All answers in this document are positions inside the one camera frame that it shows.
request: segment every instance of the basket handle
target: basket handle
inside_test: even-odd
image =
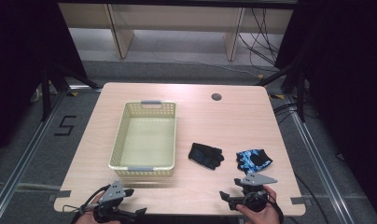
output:
[[[143,100],[140,103],[143,108],[161,108],[160,100]]]
[[[132,171],[132,172],[153,172],[154,167],[152,167],[152,166],[130,166],[130,167],[128,167],[128,171]]]

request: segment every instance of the round hole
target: round hole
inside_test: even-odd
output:
[[[212,94],[212,99],[213,99],[214,101],[219,101],[219,100],[221,100],[221,95],[218,94],[218,93],[213,93],[213,94]]]

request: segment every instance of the gray floor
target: gray floor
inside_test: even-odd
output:
[[[223,35],[203,32],[158,32],[137,31],[136,38],[130,47],[126,59],[119,59],[115,52],[111,34],[107,30],[72,29],[80,57],[91,80],[99,84],[107,81],[132,82],[163,82],[163,83],[202,83],[225,85],[253,85],[260,75],[268,76],[272,72],[261,71],[251,66],[249,52],[240,42],[234,62],[228,62],[225,55]],[[250,43],[251,36],[244,35]],[[270,35],[270,41],[279,46],[280,35]],[[268,51],[258,47],[264,54]],[[269,63],[253,57],[252,63],[261,68],[274,69]],[[278,91],[282,80],[277,80],[267,87],[270,93]],[[53,196],[59,190],[64,176],[74,157],[77,145],[83,134],[91,111],[95,106],[100,92],[80,91],[77,96],[64,95],[61,104],[55,110],[53,119],[46,129],[44,138],[39,143],[33,158],[25,170],[18,188],[15,190],[0,223],[70,223],[73,214],[58,213],[53,209]],[[287,103],[286,99],[271,99],[272,107],[276,108]],[[25,111],[21,124],[11,137],[11,142],[0,150],[0,190],[8,182],[16,164],[32,136],[41,124],[41,101],[34,102]],[[341,193],[343,203],[353,223],[377,223],[369,201],[351,174],[344,161],[335,157],[338,149],[329,138],[316,115],[312,105],[305,106],[305,125],[310,131],[316,149],[324,161],[335,188]],[[56,136],[65,133],[66,129],[59,125],[64,116],[76,116],[65,123],[74,125],[68,136]],[[343,222],[339,212],[335,210],[327,186],[313,163],[308,146],[302,140],[295,116],[288,109],[276,115],[280,123],[280,131],[293,170],[306,186],[299,180],[307,212],[302,217],[295,217],[299,223],[326,223],[320,208],[326,214],[328,223]],[[295,223],[286,218],[286,223]],[[148,217],[148,223],[237,223],[234,218],[226,217]]]

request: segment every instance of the glove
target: glove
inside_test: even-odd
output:
[[[250,149],[237,153],[238,169],[247,173],[258,172],[269,166],[272,160],[264,149]]]
[[[193,143],[188,158],[211,170],[215,170],[224,161],[222,150],[217,147]]]

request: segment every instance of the hand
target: hand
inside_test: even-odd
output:
[[[103,193],[100,193],[95,196],[91,203],[98,203],[99,199],[102,197]],[[84,213],[76,222],[76,224],[98,224],[93,217],[93,212],[86,212]],[[121,224],[119,221],[109,221],[105,224]]]
[[[270,201],[276,203],[276,193],[267,186],[264,186],[265,191],[270,195]],[[276,210],[272,207],[270,203],[267,203],[265,208],[260,212],[253,212],[249,208],[237,204],[237,210],[240,211],[243,215],[249,218],[245,224],[280,224],[279,216]]]

